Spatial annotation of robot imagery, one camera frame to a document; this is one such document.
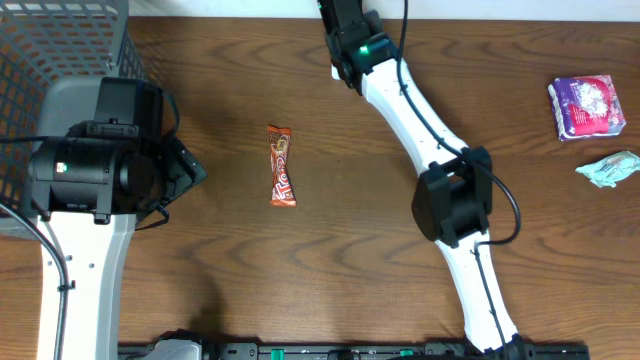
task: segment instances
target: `crumpled wrapper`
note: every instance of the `crumpled wrapper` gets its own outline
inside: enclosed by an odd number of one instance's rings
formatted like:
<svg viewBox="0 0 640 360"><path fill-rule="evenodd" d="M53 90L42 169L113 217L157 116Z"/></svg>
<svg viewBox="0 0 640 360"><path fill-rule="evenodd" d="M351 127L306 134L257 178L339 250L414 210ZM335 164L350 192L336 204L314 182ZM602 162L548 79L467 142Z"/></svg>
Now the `crumpled wrapper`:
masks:
<svg viewBox="0 0 640 360"><path fill-rule="evenodd" d="M596 163L581 166L576 172L588 177L597 187L616 187L636 170L640 170L640 158L629 151L622 151Z"/></svg>

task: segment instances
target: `wood grain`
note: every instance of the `wood grain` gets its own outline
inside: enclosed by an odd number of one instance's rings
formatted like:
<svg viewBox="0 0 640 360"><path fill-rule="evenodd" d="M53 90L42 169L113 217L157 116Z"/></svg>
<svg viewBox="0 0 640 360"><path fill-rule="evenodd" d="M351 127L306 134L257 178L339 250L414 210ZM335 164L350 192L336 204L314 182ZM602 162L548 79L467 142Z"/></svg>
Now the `wood grain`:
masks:
<svg viewBox="0 0 640 360"><path fill-rule="evenodd" d="M463 336L446 263L411 216L411 162L384 119L331 79L320 21L147 18L129 30L209 178L171 205L169 225L134 236L121 340L176 328L265 342ZM574 169L638 153L640 25L412 21L406 58L520 202L522 235L493 251L520 332L636 359L640 176L598 189ZM546 86L593 74L613 76L629 124L615 139L561 143ZM267 124L293 129L295 209L268 202ZM494 202L499 237L513 220L497 192ZM0 243L0 359L35 358L39 248Z"/></svg>

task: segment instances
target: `purple package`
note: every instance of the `purple package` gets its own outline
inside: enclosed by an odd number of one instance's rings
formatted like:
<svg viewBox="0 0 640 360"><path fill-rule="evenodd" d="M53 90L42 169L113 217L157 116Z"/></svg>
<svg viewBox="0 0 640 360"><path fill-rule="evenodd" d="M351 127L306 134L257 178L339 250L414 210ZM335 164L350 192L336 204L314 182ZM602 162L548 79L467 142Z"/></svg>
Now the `purple package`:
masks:
<svg viewBox="0 0 640 360"><path fill-rule="evenodd" d="M558 78L549 97L561 141L617 136L627 124L609 75Z"/></svg>

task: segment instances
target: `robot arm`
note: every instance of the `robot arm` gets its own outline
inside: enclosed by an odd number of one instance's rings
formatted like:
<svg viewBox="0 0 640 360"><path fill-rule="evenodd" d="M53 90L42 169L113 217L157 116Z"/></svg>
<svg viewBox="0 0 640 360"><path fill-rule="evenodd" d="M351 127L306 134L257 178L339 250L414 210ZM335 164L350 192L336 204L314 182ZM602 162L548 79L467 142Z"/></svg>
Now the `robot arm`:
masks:
<svg viewBox="0 0 640 360"><path fill-rule="evenodd" d="M370 74L362 76L362 95L387 120L396 136L409 153L418 176L429 171L432 163L446 164L455 160L455 155L440 147L424 125L409 107L399 91L395 59L386 60L373 67ZM409 74L406 63L402 63L403 79L416 106L425 119L444 140L457 150L466 148L466 144L457 138L440 120L433 108L424 99ZM442 251L460 302L464 311L465 332L467 338L479 350L496 350L502 347L500 334L496 327L489 300L483 287L480 271L473 254L477 242L488 241L489 231L475 231L458 240L456 248L436 240ZM493 271L489 247L480 247L480 259L487 278L489 291L494 301L500 326L506 341L510 341L518 332L509 318L500 295L500 289Z"/></svg>
<svg viewBox="0 0 640 360"><path fill-rule="evenodd" d="M414 217L449 265L464 311L467 338L483 352L501 348L503 340L511 341L518 332L504 306L489 248L479 248L479 261L500 328L474 255L476 243L489 240L491 180L442 148L409 106L398 83L397 49L382 32L377 14L363 14L357 0L320 1L319 7L334 74L384 116L411 157L420 178L412 206ZM456 150L469 151L490 168L491 160L484 149L468 150L444 125L416 87L404 61L401 71L407 91L436 133ZM459 175L461 180L453 182L452 175Z"/></svg>
<svg viewBox="0 0 640 360"><path fill-rule="evenodd" d="M79 98L87 89L77 81L61 80L63 90L50 92L46 103ZM68 113L55 113L51 120L62 118L73 126L65 136L43 141L29 163L37 227L63 255L69 274L59 360L118 359L122 272L136 224L156 209L168 216L164 207L206 177L175 131L162 134L166 94L161 89L118 78L98 78L95 87L95 114L61 106ZM58 310L65 304L60 304L58 272L47 251L42 260L37 358L50 360L56 358L56 325L58 316L64 318ZM164 342L148 358L200 359L195 345Z"/></svg>

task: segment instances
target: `black cable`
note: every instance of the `black cable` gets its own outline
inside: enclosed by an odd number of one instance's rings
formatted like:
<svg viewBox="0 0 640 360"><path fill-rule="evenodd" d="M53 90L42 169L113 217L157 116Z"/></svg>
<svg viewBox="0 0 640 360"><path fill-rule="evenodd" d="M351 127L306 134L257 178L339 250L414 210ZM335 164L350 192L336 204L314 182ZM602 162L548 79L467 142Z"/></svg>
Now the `black cable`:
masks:
<svg viewBox="0 0 640 360"><path fill-rule="evenodd" d="M162 214L164 219L158 220L158 221L154 222L153 224L149 224L147 226L144 226L144 227L141 227L139 229L136 229L136 231L153 229L154 227L162 226L162 225L167 224L169 222L169 210L165 209L162 205L158 205L156 207L156 211L159 212L160 214Z"/></svg>
<svg viewBox="0 0 640 360"><path fill-rule="evenodd" d="M178 105L176 104L176 99L173 97L173 95L171 95L166 91L163 92L162 95L169 103L169 106L171 107L171 111L173 112L173 117L175 118L175 121L176 121L176 125L173 127L173 129L171 129L171 131L169 131L164 136L165 139L169 139L176 135L176 133L178 132L178 127L180 127L180 111L178 111Z"/></svg>
<svg viewBox="0 0 640 360"><path fill-rule="evenodd" d="M60 360L62 359L64 328L67 321L67 300L70 290L69 273L67 272L67 266L64 261L64 257L58 252L53 244L49 240L47 240L42 232L40 232L40 230L38 230L38 228L33 225L31 221L29 221L29 219L25 218L22 214L15 211L13 208L11 208L11 206L5 204L2 200L0 200L0 208L7 214L11 215L14 219L16 219L22 226L29 230L29 232L36 239L40 241L42 246L47 250L47 252L49 252L49 255L51 255L51 257L53 258L53 262L58 268L58 274L60 275L60 286L58 286L58 291L60 292L60 305L58 309L58 329L56 332L56 344L54 348L53 359Z"/></svg>
<svg viewBox="0 0 640 360"><path fill-rule="evenodd" d="M474 161L469 156L467 156L465 151L458 151L455 148L453 148L451 145L447 144L447 142L444 141L444 139L441 138L438 135L438 133L436 133L436 131L433 129L433 127L431 127L431 125L429 125L427 120L425 120L425 118L420 113L420 110L417 108L417 106L411 100L411 97L409 96L409 92L407 91L407 85L402 81L402 54L404 52L404 44L405 44L405 39L407 37L407 24L409 22L408 18L409 18L409 0L404 0L404 14L403 14L403 19L402 19L402 33L401 33L401 37L400 37L400 46L398 48L398 56L396 58L396 61L397 61L397 69L396 70L397 70L397 74L398 74L398 84L400 85L400 91L404 95L405 99L407 100L407 103L409 104L409 106L411 107L413 112L416 114L416 116L418 117L420 122L422 122L422 124L425 126L425 128L431 134L431 136L433 136L436 139L438 144L440 146L442 146L444 149L446 149L447 151L449 151L450 153L456 155L456 157L460 158L462 161L468 163L469 165L473 166L476 169L480 169L480 171L482 171L485 175L487 175L491 179L491 181L493 181L496 184L496 186L498 186L498 188L500 188L500 190L502 190L502 192L507 197L507 200L509 200L509 203L511 204L511 207L513 208L513 214L514 214L514 217L515 217L515 226L514 226L514 229L513 229L513 233L511 235L509 235L507 238L503 239L503 240L478 242L478 243L476 243L474 245L474 249L473 249L473 253L474 253L475 257L476 257L476 262L478 263L478 269L480 270L480 276L482 278L482 284L483 284L484 290L485 290L485 292L487 294L487 299L489 300L489 306L491 308L491 314L493 315L493 319L494 319L494 321L496 323L496 327L498 328L498 333L500 334L500 340L502 341L502 349L503 349L502 355L504 355L504 354L506 354L506 351L507 351L507 349L506 349L506 341L505 341L505 338L504 338L504 334L502 332L502 328L500 327L500 321L498 320L498 315L496 313L496 310L495 310L495 307L494 307L494 304L493 304L493 299L491 298L491 293L489 291L489 286L487 284L487 279L485 277L484 270L482 268L482 263L480 261L480 253L478 251L478 248L480 246L483 246L483 245L487 245L487 246L491 246L491 245L506 245L506 244L509 244L510 242L512 242L518 236L518 234L520 233L520 229L522 228L522 214L520 213L520 207L518 206L518 203L516 202L516 199L513 196L513 194L511 193L511 191L509 190L509 188L497 176L495 176L491 172L491 170L489 170L486 166Z"/></svg>

